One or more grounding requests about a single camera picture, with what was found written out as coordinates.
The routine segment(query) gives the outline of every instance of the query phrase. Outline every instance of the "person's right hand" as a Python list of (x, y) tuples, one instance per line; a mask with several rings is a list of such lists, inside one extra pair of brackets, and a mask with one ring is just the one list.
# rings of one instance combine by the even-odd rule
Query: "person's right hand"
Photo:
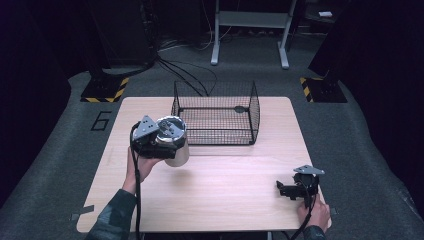
[[(311, 212), (311, 218), (309, 219), (308, 226), (318, 226), (322, 229), (322, 231), (327, 231), (328, 228), (328, 220), (330, 220), (330, 206), (321, 201), (320, 194), (315, 195), (315, 205)], [(309, 208), (305, 208), (305, 202), (302, 202), (297, 208), (297, 216), (299, 217), (300, 224), (306, 218), (306, 215), (309, 213)]]

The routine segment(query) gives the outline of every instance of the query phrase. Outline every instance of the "person's left hand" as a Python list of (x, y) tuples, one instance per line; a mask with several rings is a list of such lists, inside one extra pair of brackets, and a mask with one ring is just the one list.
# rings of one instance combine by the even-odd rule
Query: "person's left hand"
[[(138, 155), (137, 153), (135, 153), (135, 157), (138, 158), (138, 170), (140, 171), (140, 183), (142, 183), (144, 179), (147, 176), (149, 176), (153, 166), (155, 166), (156, 163), (163, 160), (159, 158), (145, 158)], [(122, 189), (129, 193), (135, 194), (136, 184), (140, 184), (140, 183), (136, 183), (134, 161), (133, 161), (133, 157), (131, 153), (131, 148), (128, 147), (127, 174), (126, 174)]]

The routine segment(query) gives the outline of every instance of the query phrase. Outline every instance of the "metal bracket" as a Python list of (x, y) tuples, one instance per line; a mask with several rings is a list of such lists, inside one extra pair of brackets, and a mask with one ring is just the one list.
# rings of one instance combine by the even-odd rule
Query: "metal bracket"
[(305, 165), (302, 167), (298, 167), (293, 169), (293, 171), (298, 172), (298, 173), (302, 173), (302, 174), (317, 174), (317, 175), (323, 175), (325, 174), (324, 170), (320, 170), (318, 168), (314, 168), (312, 166), (309, 165)]
[(159, 130), (159, 127), (156, 122), (153, 121), (149, 116), (145, 115), (134, 133), (134, 139), (139, 139), (149, 135), (152, 132), (156, 132), (157, 130)]

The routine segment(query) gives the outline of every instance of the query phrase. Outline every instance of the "gray carpet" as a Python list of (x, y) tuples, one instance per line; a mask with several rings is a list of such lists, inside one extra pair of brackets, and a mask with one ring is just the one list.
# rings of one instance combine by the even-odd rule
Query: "gray carpet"
[[(346, 104), (306, 101), (299, 78), (315, 77), (307, 66), (322, 38), (296, 36), (288, 53), (289, 70), (280, 66), (277, 40), (240, 38), (222, 43), (216, 67), (210, 65), (212, 46), (203, 51), (172, 48), (161, 51), (160, 56), (208, 68), (220, 81), (254, 80), (260, 96), (291, 99), (312, 163), (326, 171), (321, 177), (323, 194), (338, 210), (327, 232), (328, 239), (422, 239), (424, 223), (415, 213), (406, 188), (371, 141), (364, 116), (348, 89), (341, 84)], [(201, 81), (214, 80), (202, 68), (179, 66)], [(84, 206), (122, 101), (80, 102), (89, 79), (88, 73), (69, 79), (72, 95), (66, 110), (1, 209), (0, 239), (84, 238), (76, 230), (77, 221), (70, 216)], [(178, 79), (156, 64), (130, 78), (123, 98), (173, 96), (174, 80)], [(102, 115), (109, 119), (105, 131), (90, 131), (101, 111), (111, 112)], [(285, 239), (279, 232), (273, 235), (274, 239)]]

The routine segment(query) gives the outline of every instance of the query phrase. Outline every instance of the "metal stand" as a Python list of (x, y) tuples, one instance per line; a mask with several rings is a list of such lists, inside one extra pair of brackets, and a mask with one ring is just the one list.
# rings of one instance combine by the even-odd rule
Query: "metal stand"
[(215, 43), (212, 51), (211, 64), (218, 64), (219, 56), (219, 26), (239, 26), (239, 27), (264, 27), (281, 28), (284, 34), (281, 41), (278, 41), (278, 52), (280, 53), (281, 67), (289, 68), (285, 45), (289, 34), (290, 25), (293, 18), (294, 7), (297, 0), (292, 0), (288, 13), (259, 13), (259, 12), (233, 12), (220, 11), (219, 0), (216, 0), (215, 9)]

